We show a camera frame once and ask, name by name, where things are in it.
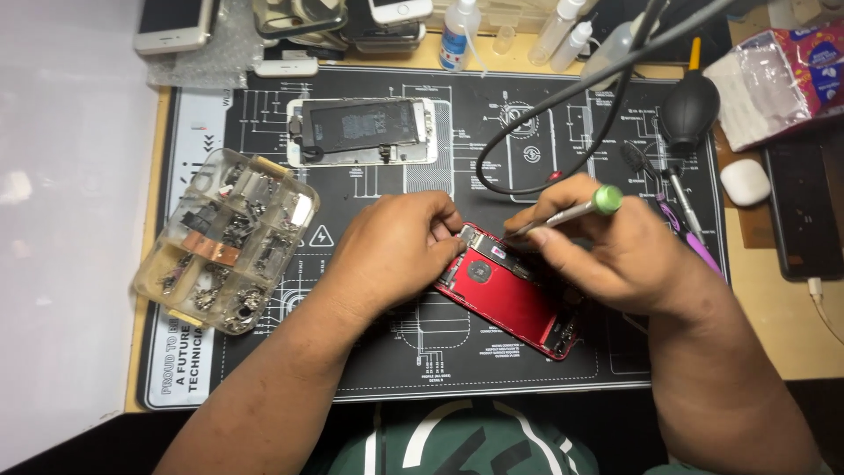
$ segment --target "tissue box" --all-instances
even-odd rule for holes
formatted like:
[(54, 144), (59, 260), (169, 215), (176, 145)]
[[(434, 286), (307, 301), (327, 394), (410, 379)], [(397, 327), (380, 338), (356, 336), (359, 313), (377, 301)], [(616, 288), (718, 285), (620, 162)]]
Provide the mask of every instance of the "tissue box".
[(844, 113), (844, 20), (807, 30), (765, 30), (704, 71), (721, 95), (733, 151)]

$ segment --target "man's right hand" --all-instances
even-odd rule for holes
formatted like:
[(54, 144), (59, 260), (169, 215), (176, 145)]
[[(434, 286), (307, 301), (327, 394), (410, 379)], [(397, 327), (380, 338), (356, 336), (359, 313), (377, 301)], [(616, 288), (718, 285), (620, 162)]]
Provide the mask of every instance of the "man's right hand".
[[(536, 205), (507, 220), (505, 229), (515, 232), (586, 203), (600, 186), (585, 173), (568, 178), (542, 192)], [(578, 237), (592, 240), (592, 251), (570, 241)], [(706, 273), (718, 280), (644, 200), (631, 196), (612, 216), (591, 214), (556, 229), (538, 227), (527, 238), (564, 278), (623, 312), (681, 314), (687, 292), (694, 292), (692, 287), (701, 278), (709, 281)]]

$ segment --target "plastic dropper bottle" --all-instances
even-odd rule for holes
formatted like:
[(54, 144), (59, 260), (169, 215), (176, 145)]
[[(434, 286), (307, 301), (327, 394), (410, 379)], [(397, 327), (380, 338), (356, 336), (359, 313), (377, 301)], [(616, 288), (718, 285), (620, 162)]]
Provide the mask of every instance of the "plastic dropper bottle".
[[(583, 66), (583, 70), (581, 71), (581, 80), (588, 78), (610, 64), (616, 64), (622, 57), (630, 52), (630, 47), (633, 44), (633, 36), (636, 36), (636, 32), (639, 30), (639, 25), (641, 25), (644, 15), (644, 12), (642, 12), (633, 21), (625, 21), (621, 25), (618, 25), (615, 30), (609, 34), (601, 47), (593, 53), (592, 57), (589, 58), (589, 61), (586, 61), (586, 65)], [(657, 29), (659, 29), (659, 20), (654, 23), (651, 33)], [(620, 75), (621, 73), (614, 74), (589, 89), (605, 90), (610, 87), (610, 85), (613, 84)]]
[(584, 21), (579, 24), (551, 57), (551, 69), (555, 73), (564, 73), (577, 58), (580, 51), (583, 50), (591, 36), (592, 22)]
[(446, 26), (442, 29), (440, 65), (446, 71), (463, 71), (472, 54), (467, 44), (480, 28), (480, 10), (475, 0), (457, 0), (446, 8)]
[(535, 66), (542, 66), (551, 59), (554, 50), (560, 45), (571, 27), (577, 21), (577, 12), (586, 0), (560, 0), (545, 25), (539, 31), (536, 42), (527, 52), (527, 60)]

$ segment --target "white phone screen assembly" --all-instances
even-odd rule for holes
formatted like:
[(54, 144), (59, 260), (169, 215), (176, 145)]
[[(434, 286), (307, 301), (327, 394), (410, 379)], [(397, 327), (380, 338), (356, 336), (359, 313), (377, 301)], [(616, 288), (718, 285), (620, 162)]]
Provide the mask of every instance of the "white phone screen assembly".
[(214, 0), (144, 0), (134, 38), (140, 54), (198, 49), (208, 40)]
[(287, 104), (291, 167), (360, 167), (433, 163), (431, 99), (295, 99)]

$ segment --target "white wall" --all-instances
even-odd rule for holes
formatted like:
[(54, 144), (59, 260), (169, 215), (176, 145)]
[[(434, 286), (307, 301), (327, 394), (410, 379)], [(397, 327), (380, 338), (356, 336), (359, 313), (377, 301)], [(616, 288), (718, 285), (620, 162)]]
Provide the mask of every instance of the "white wall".
[(157, 97), (141, 4), (3, 2), (0, 470), (123, 410)]

